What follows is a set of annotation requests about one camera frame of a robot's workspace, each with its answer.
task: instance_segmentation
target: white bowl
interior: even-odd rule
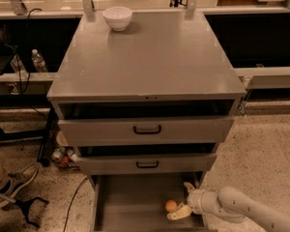
[[[115,31],[123,31],[130,24],[132,10],[126,7],[111,7],[102,12],[106,23]]]

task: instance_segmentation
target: black handle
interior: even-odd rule
[[[161,125],[158,125],[158,127],[155,130],[144,130],[144,129],[138,129],[136,126],[133,127],[133,131],[135,134],[159,134],[161,132]]]
[[[154,162],[136,162],[137,168],[157,168],[159,166],[159,162],[156,160]]]

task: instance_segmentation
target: cabinet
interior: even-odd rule
[[[48,98],[95,189],[93,231],[209,231],[166,218],[216,159],[246,91],[204,15],[133,12],[111,31],[84,16]]]

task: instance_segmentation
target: drawer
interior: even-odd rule
[[[223,142],[232,116],[60,120],[71,146]]]
[[[95,188],[93,231],[206,232],[200,215],[167,219],[169,199],[178,204],[188,196],[183,182],[195,183],[192,173],[99,176]]]
[[[86,175],[202,172],[211,170],[216,154],[77,157]]]

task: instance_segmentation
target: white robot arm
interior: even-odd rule
[[[224,187],[213,192],[196,189],[190,183],[184,183],[184,186],[188,190],[188,204],[181,204],[170,212],[169,219],[185,218],[191,213],[213,214],[234,223],[250,218],[268,232],[290,232],[290,217],[252,200],[235,188]]]

